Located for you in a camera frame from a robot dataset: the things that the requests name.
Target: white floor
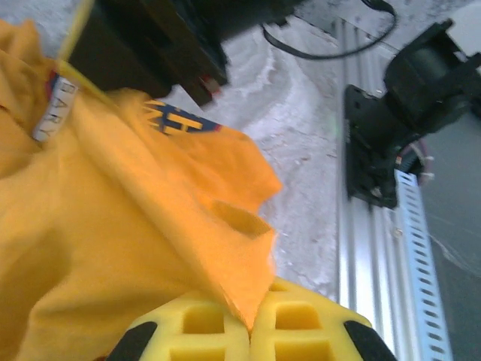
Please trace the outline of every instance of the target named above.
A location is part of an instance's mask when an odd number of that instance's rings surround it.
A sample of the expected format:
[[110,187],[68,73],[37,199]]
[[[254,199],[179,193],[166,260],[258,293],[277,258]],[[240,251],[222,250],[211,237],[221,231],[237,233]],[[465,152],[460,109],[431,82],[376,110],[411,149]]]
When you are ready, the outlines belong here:
[[[32,18],[44,52],[55,56],[79,0],[0,0],[0,18]],[[281,39],[303,50],[335,52],[334,40],[302,20]],[[334,297],[336,259],[336,64],[307,62],[275,50],[259,29],[225,44],[231,85],[201,110],[176,89],[173,105],[250,135],[284,184],[262,214],[279,232],[278,274]]]

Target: yellow cloth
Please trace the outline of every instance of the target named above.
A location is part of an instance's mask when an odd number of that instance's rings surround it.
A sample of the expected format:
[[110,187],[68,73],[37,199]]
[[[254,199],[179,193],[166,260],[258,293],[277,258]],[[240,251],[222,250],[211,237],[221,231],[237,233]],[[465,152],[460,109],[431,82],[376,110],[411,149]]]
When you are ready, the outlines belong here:
[[143,93],[80,93],[46,144],[30,135],[53,63],[32,23],[0,23],[0,360],[92,361],[126,327],[200,289],[250,328],[274,279],[280,189],[247,136],[167,137]]

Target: black cable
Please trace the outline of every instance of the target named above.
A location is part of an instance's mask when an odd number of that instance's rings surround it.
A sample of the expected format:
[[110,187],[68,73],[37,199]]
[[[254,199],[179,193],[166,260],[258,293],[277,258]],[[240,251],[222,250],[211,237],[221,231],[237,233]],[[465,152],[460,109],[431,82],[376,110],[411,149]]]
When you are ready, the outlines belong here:
[[369,44],[363,45],[362,47],[358,47],[357,49],[348,50],[345,53],[331,54],[331,55],[316,55],[316,54],[304,53],[300,50],[295,49],[294,47],[289,46],[286,43],[283,43],[282,41],[277,40],[262,25],[262,31],[264,33],[264,38],[273,47],[276,47],[277,49],[282,50],[282,51],[284,51],[288,54],[291,54],[293,56],[297,56],[298,58],[302,58],[302,59],[306,59],[306,60],[342,59],[342,58],[347,58],[348,56],[359,54],[359,53],[361,53],[361,52],[363,52],[367,49],[370,49],[370,48],[378,45],[381,41],[383,41],[385,38],[387,38],[392,33],[392,31],[396,28],[396,26],[398,25],[398,15],[396,14],[396,11],[394,10],[394,8],[390,4],[388,4],[387,2],[385,2],[383,0],[361,0],[361,1],[366,6],[368,6],[369,8],[371,8],[373,10],[391,14],[392,15],[392,24],[389,27],[389,29],[387,29],[387,31],[384,34],[382,34],[380,37],[373,40]]

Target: black mount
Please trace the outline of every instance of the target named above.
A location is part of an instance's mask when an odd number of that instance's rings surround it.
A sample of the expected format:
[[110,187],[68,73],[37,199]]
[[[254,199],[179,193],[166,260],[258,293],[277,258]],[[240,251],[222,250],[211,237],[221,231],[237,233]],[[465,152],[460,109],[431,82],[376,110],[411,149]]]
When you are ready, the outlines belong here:
[[454,123],[481,97],[481,54],[468,57],[435,23],[388,65],[382,98],[355,86],[345,92],[349,196],[394,208],[395,167],[410,143]]

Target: clothing label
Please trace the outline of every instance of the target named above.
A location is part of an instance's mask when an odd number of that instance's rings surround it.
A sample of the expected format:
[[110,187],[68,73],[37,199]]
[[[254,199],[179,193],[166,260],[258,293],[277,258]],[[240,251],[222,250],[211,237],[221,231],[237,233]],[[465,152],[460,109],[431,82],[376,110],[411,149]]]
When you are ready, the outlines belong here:
[[64,77],[55,77],[50,103],[44,116],[33,131],[33,138],[37,141],[47,141],[56,134],[65,122],[78,87]]

